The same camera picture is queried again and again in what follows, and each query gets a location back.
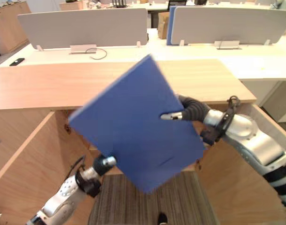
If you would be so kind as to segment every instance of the shoe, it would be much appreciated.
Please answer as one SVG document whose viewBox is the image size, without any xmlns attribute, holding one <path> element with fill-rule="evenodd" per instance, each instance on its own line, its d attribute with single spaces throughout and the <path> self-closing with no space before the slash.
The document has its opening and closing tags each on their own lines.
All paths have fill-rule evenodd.
<svg viewBox="0 0 286 225">
<path fill-rule="evenodd" d="M 160 212 L 158 215 L 158 225 L 165 225 L 168 223 L 168 219 L 165 213 Z"/>
</svg>

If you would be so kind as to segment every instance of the blue book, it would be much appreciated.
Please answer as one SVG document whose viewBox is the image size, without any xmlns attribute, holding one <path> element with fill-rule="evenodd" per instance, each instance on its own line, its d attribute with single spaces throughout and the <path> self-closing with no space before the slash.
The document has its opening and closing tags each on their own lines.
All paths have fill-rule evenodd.
<svg viewBox="0 0 286 225">
<path fill-rule="evenodd" d="M 190 121 L 161 120 L 183 110 L 151 56 L 146 56 L 97 98 L 74 112 L 70 125 L 141 191 L 156 189 L 203 156 Z"/>
</svg>

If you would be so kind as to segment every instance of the gray carpet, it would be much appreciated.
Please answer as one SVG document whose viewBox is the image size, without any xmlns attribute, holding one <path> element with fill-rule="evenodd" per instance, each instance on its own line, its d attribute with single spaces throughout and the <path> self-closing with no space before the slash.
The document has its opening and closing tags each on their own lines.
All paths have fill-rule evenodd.
<svg viewBox="0 0 286 225">
<path fill-rule="evenodd" d="M 219 224 L 196 172 L 182 172 L 150 195 L 124 175 L 105 176 L 88 224 L 156 225 L 159 212 L 170 225 Z"/>
</svg>

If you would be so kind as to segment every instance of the desk divider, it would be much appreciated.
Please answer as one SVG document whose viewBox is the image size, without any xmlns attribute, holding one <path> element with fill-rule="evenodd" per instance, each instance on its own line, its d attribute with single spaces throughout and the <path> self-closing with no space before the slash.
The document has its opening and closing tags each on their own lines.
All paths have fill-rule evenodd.
<svg viewBox="0 0 286 225">
<path fill-rule="evenodd" d="M 118 8 L 75 10 L 18 16 L 30 43 L 37 49 L 96 44 L 126 46 L 147 44 L 147 10 Z"/>
<path fill-rule="evenodd" d="M 286 29 L 286 10 L 189 7 L 170 9 L 167 45 L 239 41 L 273 44 Z"/>
</svg>

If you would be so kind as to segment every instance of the white robotic arm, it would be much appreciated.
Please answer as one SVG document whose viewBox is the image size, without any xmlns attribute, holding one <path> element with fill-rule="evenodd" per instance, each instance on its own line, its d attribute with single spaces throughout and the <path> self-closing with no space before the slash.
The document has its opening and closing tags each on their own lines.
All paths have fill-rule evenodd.
<svg viewBox="0 0 286 225">
<path fill-rule="evenodd" d="M 242 158 L 277 191 L 282 204 L 286 206 L 286 150 L 262 132 L 252 118 L 235 114 L 240 100 L 236 96 L 230 97 L 229 109 L 221 112 L 190 97 L 179 96 L 179 99 L 185 110 L 163 114 L 161 118 L 198 120 L 209 126 L 201 133 L 203 141 L 213 145 L 223 138 L 235 147 Z"/>
<path fill-rule="evenodd" d="M 75 175 L 64 181 L 58 192 L 26 225 L 62 225 L 66 223 L 86 195 L 94 198 L 99 193 L 101 186 L 99 178 L 114 165 L 116 165 L 114 157 L 105 158 L 100 155 L 89 169 L 83 172 L 77 170 Z"/>
</svg>

